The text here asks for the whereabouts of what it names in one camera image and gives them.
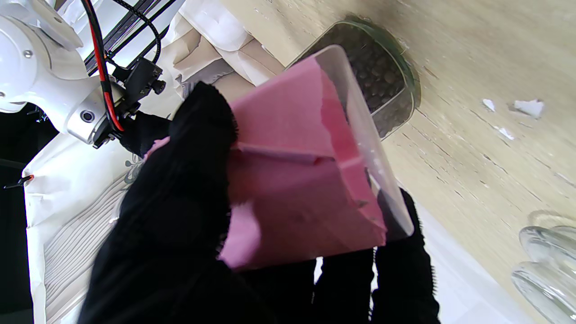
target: light wood surface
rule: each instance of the light wood surface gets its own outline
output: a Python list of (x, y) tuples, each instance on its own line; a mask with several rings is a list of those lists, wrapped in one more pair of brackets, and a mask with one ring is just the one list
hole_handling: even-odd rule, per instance
[[(222, 0), (284, 65), (347, 14), (397, 37), (422, 104), (384, 142), (396, 177), (537, 321), (516, 292), (527, 225), (576, 216), (576, 2)], [(496, 112), (482, 106), (491, 99)], [(539, 120), (509, 111), (541, 99)], [(509, 140), (494, 127), (504, 127)]]

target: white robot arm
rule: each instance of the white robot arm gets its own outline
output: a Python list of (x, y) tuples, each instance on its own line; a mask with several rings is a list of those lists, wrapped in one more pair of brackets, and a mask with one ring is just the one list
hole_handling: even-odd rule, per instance
[[(0, 111), (16, 112), (20, 103), (33, 103), (58, 131), (95, 147), (118, 136), (107, 119), (99, 77), (88, 77), (76, 51), (82, 42), (72, 27), (43, 0), (2, 2), (0, 13)], [(158, 81), (162, 70), (141, 61), (145, 67), (138, 73), (136, 89), (126, 79), (138, 65), (124, 71), (122, 80), (124, 87), (138, 92), (136, 96), (130, 98), (130, 91), (112, 83), (115, 110), (121, 118), (134, 113), (138, 100), (151, 88), (157, 93), (163, 89)]]

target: coffee beans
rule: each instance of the coffee beans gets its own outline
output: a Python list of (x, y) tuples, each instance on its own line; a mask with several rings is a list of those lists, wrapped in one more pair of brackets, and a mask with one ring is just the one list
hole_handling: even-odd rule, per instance
[(332, 44), (342, 46), (346, 52), (370, 113), (377, 111), (377, 116), (372, 117), (381, 138), (384, 138), (402, 125), (411, 113), (410, 105), (396, 107), (396, 103), (379, 110), (404, 88), (398, 65), (373, 37), (348, 23), (334, 25), (304, 53), (300, 61)]

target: pink paper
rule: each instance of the pink paper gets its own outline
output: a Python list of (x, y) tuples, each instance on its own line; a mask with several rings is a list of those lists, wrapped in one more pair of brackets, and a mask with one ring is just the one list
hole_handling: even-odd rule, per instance
[(234, 269), (304, 261), (385, 243), (382, 212), (333, 83), (307, 59), (235, 101)]

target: red cable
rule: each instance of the red cable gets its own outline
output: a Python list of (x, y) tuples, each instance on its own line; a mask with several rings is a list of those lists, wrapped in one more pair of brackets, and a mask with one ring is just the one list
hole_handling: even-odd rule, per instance
[[(96, 34), (94, 33), (94, 27), (90, 23), (89, 25), (90, 25), (90, 31), (92, 32), (92, 43), (94, 44), (94, 57), (96, 58), (96, 65), (98, 67), (98, 73), (100, 75), (100, 82), (104, 82), (106, 79), (104, 78), (103, 63), (102, 60), (100, 59), (102, 56), (100, 55), (98, 42), (96, 42)], [(124, 128), (120, 125), (120, 122), (116, 118), (116, 113), (114, 112), (114, 103), (112, 102), (112, 96), (109, 92), (104, 92), (104, 100), (106, 101), (106, 106), (108, 107), (110, 116), (112, 116), (112, 122), (114, 123), (114, 126), (116, 126), (116, 128), (119, 131), (124, 131)]]

